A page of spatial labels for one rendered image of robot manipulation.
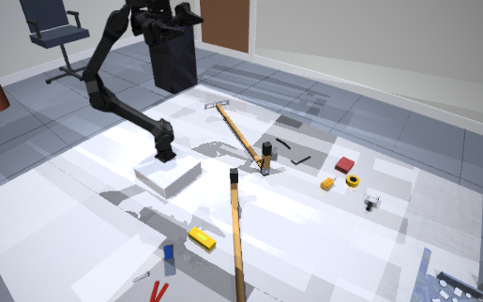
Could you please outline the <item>blue-handled scraper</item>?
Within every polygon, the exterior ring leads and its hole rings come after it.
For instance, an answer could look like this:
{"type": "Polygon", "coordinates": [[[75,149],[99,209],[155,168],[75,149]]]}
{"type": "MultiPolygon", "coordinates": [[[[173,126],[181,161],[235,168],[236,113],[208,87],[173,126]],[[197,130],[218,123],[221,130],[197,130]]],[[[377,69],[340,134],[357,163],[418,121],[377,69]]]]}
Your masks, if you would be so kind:
{"type": "Polygon", "coordinates": [[[171,245],[164,246],[163,250],[165,253],[165,260],[164,260],[165,277],[176,275],[176,271],[174,270],[174,258],[172,255],[172,246],[171,245]]]}

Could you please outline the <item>long scraper with wooden handle and dark grey blade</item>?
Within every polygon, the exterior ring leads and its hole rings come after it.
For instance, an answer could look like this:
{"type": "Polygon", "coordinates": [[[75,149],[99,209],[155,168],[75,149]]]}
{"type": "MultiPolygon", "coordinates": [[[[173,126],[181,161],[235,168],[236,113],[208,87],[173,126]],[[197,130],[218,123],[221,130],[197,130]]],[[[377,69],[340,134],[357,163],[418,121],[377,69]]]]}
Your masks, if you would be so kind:
{"type": "Polygon", "coordinates": [[[246,302],[238,217],[238,168],[230,168],[230,200],[232,204],[236,302],[246,302]]]}

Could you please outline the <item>pink rectangular block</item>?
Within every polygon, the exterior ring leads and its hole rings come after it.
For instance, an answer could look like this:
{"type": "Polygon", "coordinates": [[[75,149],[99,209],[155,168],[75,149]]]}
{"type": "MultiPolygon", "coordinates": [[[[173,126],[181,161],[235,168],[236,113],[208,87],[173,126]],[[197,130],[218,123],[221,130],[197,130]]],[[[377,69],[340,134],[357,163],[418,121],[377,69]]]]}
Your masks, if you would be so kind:
{"type": "Polygon", "coordinates": [[[347,174],[355,165],[355,162],[347,159],[346,157],[342,157],[341,160],[336,164],[335,170],[347,174]]]}

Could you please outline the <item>red-handled pliers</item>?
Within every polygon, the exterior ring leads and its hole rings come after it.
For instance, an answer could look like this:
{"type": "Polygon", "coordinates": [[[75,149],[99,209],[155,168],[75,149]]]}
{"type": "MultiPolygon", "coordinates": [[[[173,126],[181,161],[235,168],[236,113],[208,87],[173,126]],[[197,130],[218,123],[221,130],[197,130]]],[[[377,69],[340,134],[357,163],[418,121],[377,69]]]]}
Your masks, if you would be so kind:
{"type": "Polygon", "coordinates": [[[150,297],[151,297],[150,302],[159,302],[159,301],[160,301],[160,299],[161,299],[161,297],[162,297],[162,295],[163,295],[163,293],[165,293],[166,289],[168,288],[168,284],[167,284],[167,283],[165,283],[165,285],[164,285],[164,286],[162,287],[162,289],[159,291],[158,297],[156,297],[156,299],[155,299],[155,296],[156,296],[156,294],[157,294],[157,288],[158,288],[158,284],[159,284],[159,282],[158,282],[158,281],[155,281],[155,283],[154,283],[154,284],[155,284],[155,287],[154,287],[153,292],[152,292],[152,294],[151,294],[151,296],[150,296],[150,297]],[[155,299],[155,300],[154,300],[154,299],[155,299]]]}

